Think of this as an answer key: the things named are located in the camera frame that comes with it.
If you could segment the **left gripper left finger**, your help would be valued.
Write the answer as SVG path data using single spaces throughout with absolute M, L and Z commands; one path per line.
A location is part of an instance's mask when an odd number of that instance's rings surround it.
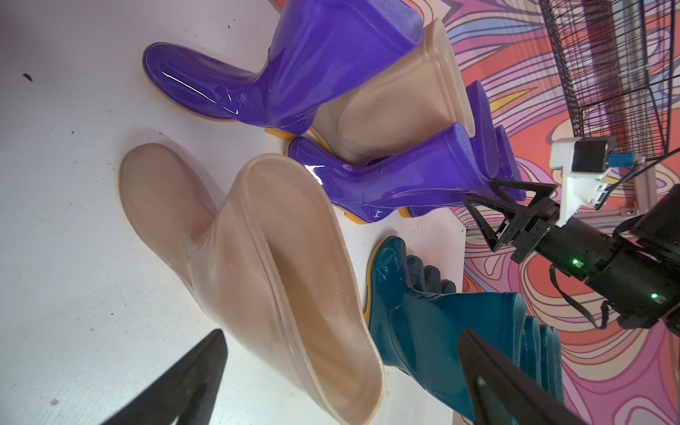
M 210 423 L 227 359 L 224 333 L 215 329 L 105 423 Z

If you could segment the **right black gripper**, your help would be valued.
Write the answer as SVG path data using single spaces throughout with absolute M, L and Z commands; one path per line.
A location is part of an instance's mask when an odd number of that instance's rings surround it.
M 551 196 L 557 186 L 542 182 L 494 179 L 493 193 L 498 199 L 467 195 L 464 205 L 482 237 L 494 253 L 503 245 L 515 248 L 511 260 L 521 264 L 533 251 L 560 215 L 560 205 Z M 483 217 L 479 206 L 502 213 L 504 221 L 497 229 Z

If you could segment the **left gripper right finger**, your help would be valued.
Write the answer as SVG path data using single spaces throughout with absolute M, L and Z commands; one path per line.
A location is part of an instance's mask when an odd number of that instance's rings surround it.
M 457 343 L 475 424 L 581 424 L 528 375 L 472 329 Z

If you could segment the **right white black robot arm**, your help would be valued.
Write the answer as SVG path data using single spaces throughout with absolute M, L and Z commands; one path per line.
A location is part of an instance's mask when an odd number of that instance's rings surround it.
M 492 251 L 509 244 L 520 264 L 531 253 L 549 260 L 550 279 L 572 276 L 600 294 L 601 319 L 573 297 L 564 299 L 596 329 L 618 314 L 623 329 L 650 329 L 664 322 L 679 332 L 679 187 L 649 212 L 619 224 L 612 235 L 575 217 L 560 223 L 554 184 L 495 179 L 495 198 L 468 195 L 464 205 Z

